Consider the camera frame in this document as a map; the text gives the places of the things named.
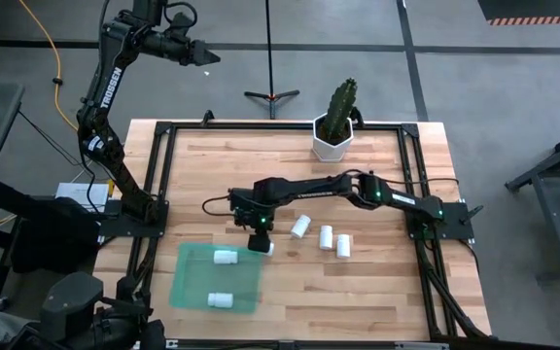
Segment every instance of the gray concrete floor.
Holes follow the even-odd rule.
[[[0,0],[0,37],[41,38],[17,2]],[[196,0],[194,38],[263,43],[264,6],[258,0]],[[95,39],[95,0],[27,1],[58,39]],[[114,0],[110,14],[130,6]],[[395,0],[271,0],[277,43],[402,44]],[[475,1],[406,0],[416,45],[560,47],[560,25],[490,27]],[[96,51],[61,50],[64,111],[73,117],[96,64]],[[242,91],[267,91],[264,52],[218,52],[222,62],[180,67],[140,57],[127,71],[110,123],[122,137],[132,118],[265,119],[264,106]],[[560,55],[419,54],[431,121],[444,122],[461,191],[471,205],[481,282],[494,335],[560,345],[560,284],[540,288],[539,272],[560,267],[555,238],[546,231],[535,194],[509,194],[506,180],[545,157],[560,140]],[[278,111],[281,119],[321,113],[333,88],[348,76],[359,84],[358,104],[369,120],[416,121],[404,53],[276,52],[276,91],[302,94]],[[71,152],[75,136],[53,106],[51,50],[0,48],[0,82],[26,86],[22,110]],[[65,163],[17,120],[0,157],[0,179],[21,191],[53,193],[80,169]],[[49,283],[44,272],[12,278],[13,312],[35,317]]]

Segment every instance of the cactus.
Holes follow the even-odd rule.
[[[349,136],[345,125],[354,102],[356,102],[357,90],[356,81],[349,78],[332,95],[328,114],[324,117],[318,130],[319,137],[331,145],[337,145]]]

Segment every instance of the potted cactus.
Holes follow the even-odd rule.
[[[347,79],[332,95],[328,112],[312,122],[312,150],[320,161],[339,162],[345,156],[354,138],[349,117],[357,90],[356,81]]]

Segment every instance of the translucent green container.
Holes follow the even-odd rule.
[[[238,263],[214,264],[216,250],[237,252]],[[259,303],[259,282],[264,255],[246,248],[204,243],[181,243],[170,292],[173,307],[253,313]],[[231,293],[232,308],[207,304],[209,293]]]

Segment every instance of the wooden table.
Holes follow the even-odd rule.
[[[125,162],[140,184],[148,165],[155,123],[133,120],[126,138]],[[422,122],[419,130],[428,177],[454,177],[443,124]],[[160,240],[152,284],[153,317],[163,321],[167,337],[428,339],[416,254],[407,238],[403,212],[388,207],[372,212],[361,210],[335,197],[297,200],[276,210],[275,230],[271,233],[275,252],[262,269],[261,303],[256,313],[234,315],[169,306],[180,243],[247,245],[250,231],[236,227],[230,218],[205,215],[200,208],[203,200],[225,195],[228,188],[251,188],[255,181],[270,176],[302,180],[360,168],[372,169],[382,178],[403,179],[394,133],[357,131],[344,161],[337,164],[319,162],[311,146],[308,131],[178,132],[167,192],[168,228]],[[153,193],[157,191],[161,167],[159,156]],[[403,186],[394,188],[404,190]],[[430,188],[432,194],[445,201],[459,198],[452,181],[434,181]],[[228,203],[215,202],[209,209],[226,212]],[[309,232],[296,240],[289,230],[300,214],[308,215],[312,223]],[[351,235],[351,259],[339,260],[334,252],[319,250],[321,225],[333,226],[334,233]],[[118,238],[98,255],[94,275],[105,282],[106,296],[114,296],[116,282],[125,273],[130,244],[130,238]],[[473,256],[457,241],[442,241],[442,252],[451,293],[476,325],[490,333]],[[441,301],[439,297],[434,300],[438,324],[444,330]]]

